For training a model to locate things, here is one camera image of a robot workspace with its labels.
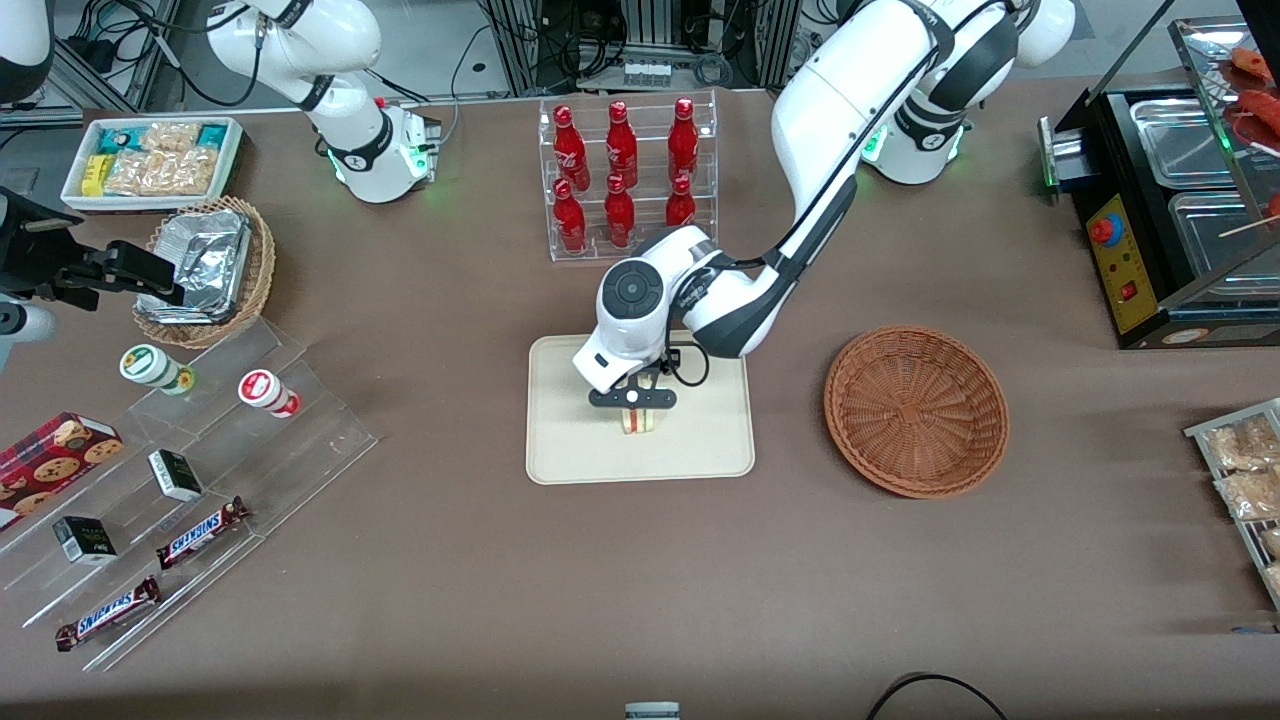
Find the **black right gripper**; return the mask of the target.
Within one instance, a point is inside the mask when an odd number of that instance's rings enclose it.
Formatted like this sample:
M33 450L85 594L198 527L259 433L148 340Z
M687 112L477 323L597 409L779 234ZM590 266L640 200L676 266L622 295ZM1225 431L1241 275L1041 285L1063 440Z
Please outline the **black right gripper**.
M99 291L132 292L184 305L175 266L123 240L87 251L90 275L63 275L84 250L70 228L84 219L55 211L10 190L3 191L1 291L15 299L52 300L84 311L99 309Z

